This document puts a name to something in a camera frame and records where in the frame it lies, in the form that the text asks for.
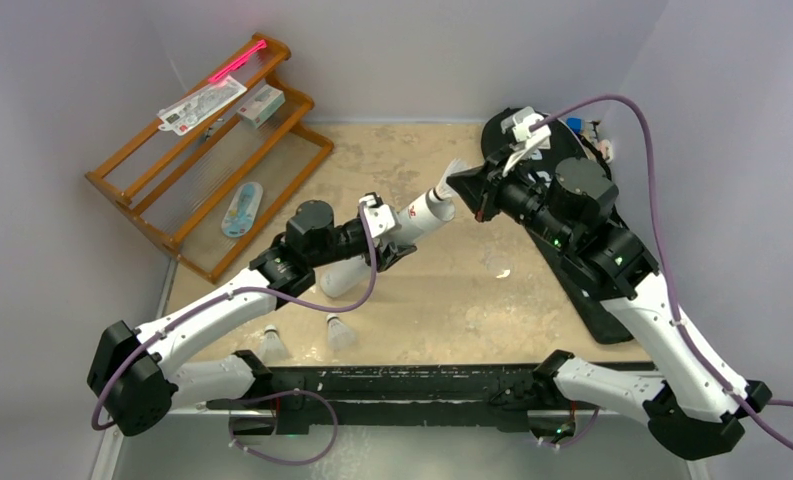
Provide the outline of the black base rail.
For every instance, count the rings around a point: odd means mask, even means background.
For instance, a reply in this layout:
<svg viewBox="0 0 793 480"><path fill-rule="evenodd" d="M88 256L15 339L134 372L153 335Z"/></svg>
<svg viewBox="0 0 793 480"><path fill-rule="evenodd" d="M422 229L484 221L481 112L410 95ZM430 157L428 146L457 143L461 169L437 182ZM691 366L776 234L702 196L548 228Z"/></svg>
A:
<svg viewBox="0 0 793 480"><path fill-rule="evenodd" d="M593 405L534 379L533 364L274 367L240 400L210 410L275 408L280 434L313 426L489 427L551 437L582 426Z"/></svg>

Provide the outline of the white shuttlecock tube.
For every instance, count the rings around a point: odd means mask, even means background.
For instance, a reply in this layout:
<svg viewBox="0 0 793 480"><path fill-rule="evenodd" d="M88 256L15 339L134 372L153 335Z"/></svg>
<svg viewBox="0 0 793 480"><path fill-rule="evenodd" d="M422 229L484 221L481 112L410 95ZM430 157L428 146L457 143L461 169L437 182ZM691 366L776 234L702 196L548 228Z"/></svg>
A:
<svg viewBox="0 0 793 480"><path fill-rule="evenodd" d="M391 215L392 227L378 237L379 245L392 242L399 247L415 246L420 239L440 229L454 216L453 199L439 198L432 188ZM324 271L318 280L319 287L327 297L337 298L367 278L370 271L363 256L342 260Z"/></svg>

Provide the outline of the light blue blister pack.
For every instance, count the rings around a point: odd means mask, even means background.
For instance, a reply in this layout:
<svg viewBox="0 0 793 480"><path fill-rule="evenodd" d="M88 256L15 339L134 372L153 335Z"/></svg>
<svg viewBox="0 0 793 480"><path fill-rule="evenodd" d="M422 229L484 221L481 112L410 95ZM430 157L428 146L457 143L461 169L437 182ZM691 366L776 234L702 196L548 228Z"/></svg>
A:
<svg viewBox="0 0 793 480"><path fill-rule="evenodd" d="M263 187L258 182L242 184L235 192L221 222L222 233L229 238L240 238L251 230L263 198Z"/></svg>

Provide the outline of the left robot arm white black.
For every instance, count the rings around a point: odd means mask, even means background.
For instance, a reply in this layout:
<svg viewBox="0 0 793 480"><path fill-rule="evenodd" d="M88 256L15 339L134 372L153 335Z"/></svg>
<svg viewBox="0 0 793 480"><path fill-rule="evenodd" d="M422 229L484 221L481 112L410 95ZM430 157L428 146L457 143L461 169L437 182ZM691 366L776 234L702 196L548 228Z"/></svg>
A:
<svg viewBox="0 0 793 480"><path fill-rule="evenodd" d="M393 208L375 194L362 197L356 216L342 225L330 204L304 202L266 250L211 294L141 329L111 324L87 376L97 397L92 428L145 432L171 410L183 391L173 375L200 350L288 303L325 311L301 298L314 285L316 268L359 257L377 275L414 253L416 246L393 239L397 225Z"/></svg>

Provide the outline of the blue white small object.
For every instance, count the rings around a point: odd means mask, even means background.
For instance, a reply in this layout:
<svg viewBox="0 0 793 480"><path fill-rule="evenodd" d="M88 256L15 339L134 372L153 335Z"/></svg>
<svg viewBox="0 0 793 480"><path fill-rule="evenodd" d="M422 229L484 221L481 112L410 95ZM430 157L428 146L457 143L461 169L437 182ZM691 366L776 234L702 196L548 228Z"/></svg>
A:
<svg viewBox="0 0 793 480"><path fill-rule="evenodd" d="M595 132L599 125L598 121L586 120L579 117L567 117L565 119L566 125L577 134L584 134L585 132Z"/></svg>

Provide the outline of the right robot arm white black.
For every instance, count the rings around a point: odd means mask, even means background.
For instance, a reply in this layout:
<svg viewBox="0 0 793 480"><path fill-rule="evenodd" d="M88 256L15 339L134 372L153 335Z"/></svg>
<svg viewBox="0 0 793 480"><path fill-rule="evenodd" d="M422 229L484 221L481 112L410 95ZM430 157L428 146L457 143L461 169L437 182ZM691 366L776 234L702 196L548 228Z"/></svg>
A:
<svg viewBox="0 0 793 480"><path fill-rule="evenodd" d="M511 217L557 259L575 287L613 315L644 348L655 378L601 367L558 350L533 373L536 399L548 407L584 402L644 424L685 460L730 452L742 419L761 412L768 386L732 369L668 293L666 271L611 213L617 185L596 162L567 158L550 180L525 165L489 158L447 178L480 222Z"/></svg>

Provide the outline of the wooden rack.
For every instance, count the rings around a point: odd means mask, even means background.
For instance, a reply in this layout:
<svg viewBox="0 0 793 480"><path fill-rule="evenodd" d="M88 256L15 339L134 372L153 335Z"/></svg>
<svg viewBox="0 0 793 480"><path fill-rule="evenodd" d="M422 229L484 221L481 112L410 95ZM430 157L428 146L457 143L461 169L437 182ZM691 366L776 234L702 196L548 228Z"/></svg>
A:
<svg viewBox="0 0 793 480"><path fill-rule="evenodd" d="M291 57L282 41L255 33L267 47L235 71L248 90L183 136L157 129L154 118L86 179L161 252L217 283L332 152L334 143L304 124L314 101L279 76ZM285 103L260 127L237 109L262 86L283 90ZM237 189L264 188L254 225L229 238L221 222Z"/></svg>

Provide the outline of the white shuttlecock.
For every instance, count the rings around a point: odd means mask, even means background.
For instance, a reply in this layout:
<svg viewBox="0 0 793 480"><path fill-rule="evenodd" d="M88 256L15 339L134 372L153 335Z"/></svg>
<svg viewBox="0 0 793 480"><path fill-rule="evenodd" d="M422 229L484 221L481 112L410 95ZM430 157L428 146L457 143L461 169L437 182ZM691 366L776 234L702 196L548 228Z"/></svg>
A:
<svg viewBox="0 0 793 480"><path fill-rule="evenodd" d="M340 351L357 342L356 332L346 325L336 313L326 317L327 344L332 351Z"/></svg>
<svg viewBox="0 0 793 480"><path fill-rule="evenodd" d="M440 180L432 190L438 202L447 201L457 195L456 191L448 183L448 180L451 176L466 171L469 168L470 165L461 158L455 158L447 165Z"/></svg>
<svg viewBox="0 0 793 480"><path fill-rule="evenodd" d="M264 363L287 360L291 357L275 325L266 325L256 355Z"/></svg>

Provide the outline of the flat packaged item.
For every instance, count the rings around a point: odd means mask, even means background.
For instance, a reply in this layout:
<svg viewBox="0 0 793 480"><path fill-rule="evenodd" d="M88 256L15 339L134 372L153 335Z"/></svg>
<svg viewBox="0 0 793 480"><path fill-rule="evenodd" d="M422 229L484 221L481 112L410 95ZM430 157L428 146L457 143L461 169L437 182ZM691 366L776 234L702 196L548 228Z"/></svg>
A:
<svg viewBox="0 0 793 480"><path fill-rule="evenodd" d="M183 136L203 121L232 104L248 88L231 76L210 83L157 113L157 129Z"/></svg>

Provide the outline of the small teal white box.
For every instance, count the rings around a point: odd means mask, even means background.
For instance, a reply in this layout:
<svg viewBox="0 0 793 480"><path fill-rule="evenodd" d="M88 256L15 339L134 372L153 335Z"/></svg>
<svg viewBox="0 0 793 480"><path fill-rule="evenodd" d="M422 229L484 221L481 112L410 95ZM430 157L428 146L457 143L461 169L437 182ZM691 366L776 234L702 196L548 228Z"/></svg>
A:
<svg viewBox="0 0 793 480"><path fill-rule="evenodd" d="M262 86L238 109L238 117L253 127L260 127L285 103L285 93L270 85Z"/></svg>

